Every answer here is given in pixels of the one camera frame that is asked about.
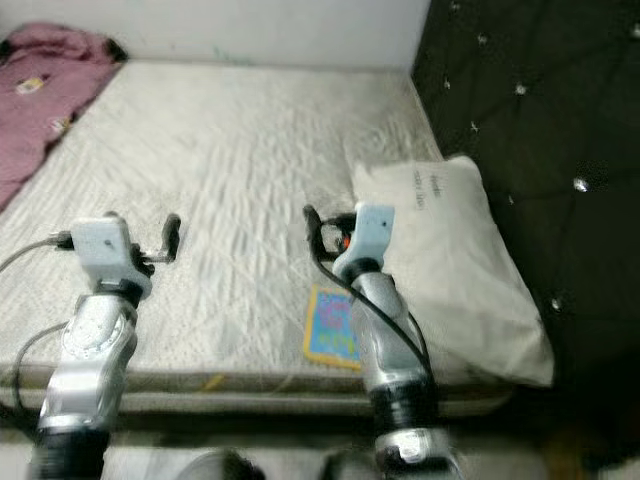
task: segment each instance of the colorful booklet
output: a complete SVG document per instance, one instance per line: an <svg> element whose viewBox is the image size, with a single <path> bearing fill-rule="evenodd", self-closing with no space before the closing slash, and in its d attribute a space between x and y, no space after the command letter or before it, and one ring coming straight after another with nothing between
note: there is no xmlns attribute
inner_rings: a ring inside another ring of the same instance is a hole
<svg viewBox="0 0 640 480"><path fill-rule="evenodd" d="M356 336L351 330L351 298L344 290L313 286L304 354L314 362L360 369Z"/></svg>

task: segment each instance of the pink blanket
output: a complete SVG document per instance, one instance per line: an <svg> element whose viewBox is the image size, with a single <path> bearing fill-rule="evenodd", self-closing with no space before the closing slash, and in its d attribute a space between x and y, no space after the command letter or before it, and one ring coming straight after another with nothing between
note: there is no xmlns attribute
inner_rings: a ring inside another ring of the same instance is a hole
<svg viewBox="0 0 640 480"><path fill-rule="evenodd" d="M0 211L116 72L114 53L125 55L114 47L101 35L44 23L26 25L3 42Z"/></svg>

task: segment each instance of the white mattress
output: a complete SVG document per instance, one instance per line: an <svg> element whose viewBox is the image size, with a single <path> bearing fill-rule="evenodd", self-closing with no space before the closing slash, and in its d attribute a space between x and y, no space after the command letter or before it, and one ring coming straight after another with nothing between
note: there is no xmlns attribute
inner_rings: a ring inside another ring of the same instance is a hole
<svg viewBox="0 0 640 480"><path fill-rule="evenodd" d="M125 407L359 410L357 372L302 354L311 286L326 282L309 260L301 211L349 210L356 163L412 158L440 159L404 74L132 61L0 215L0 258L109 210L154 247L176 212L178 259L157 268L139 308ZM70 252L41 249L0 275L5 394L20 346L70 317L86 292ZM27 356L34 404L58 350L54 335ZM473 398L495 401L476 388L495 382L455 356L433 349L432 363L444 398L459 402L471 386Z"/></svg>

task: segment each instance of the pillow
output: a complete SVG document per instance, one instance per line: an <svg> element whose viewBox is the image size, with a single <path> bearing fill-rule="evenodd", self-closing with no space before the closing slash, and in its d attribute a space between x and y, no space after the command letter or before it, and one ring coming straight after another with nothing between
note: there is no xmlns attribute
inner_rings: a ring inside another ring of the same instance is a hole
<svg viewBox="0 0 640 480"><path fill-rule="evenodd" d="M385 271L427 343L510 381L550 385L553 354L540 314L473 161L358 165L353 180L360 201L396 209Z"/></svg>

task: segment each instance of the tufted headboard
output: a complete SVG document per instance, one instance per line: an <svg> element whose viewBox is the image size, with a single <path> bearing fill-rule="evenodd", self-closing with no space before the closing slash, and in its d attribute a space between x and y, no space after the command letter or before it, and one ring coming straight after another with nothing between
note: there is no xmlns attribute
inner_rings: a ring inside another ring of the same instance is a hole
<svg viewBox="0 0 640 480"><path fill-rule="evenodd" d="M480 167L556 382L634 381L640 1L433 0L413 78L443 155Z"/></svg>

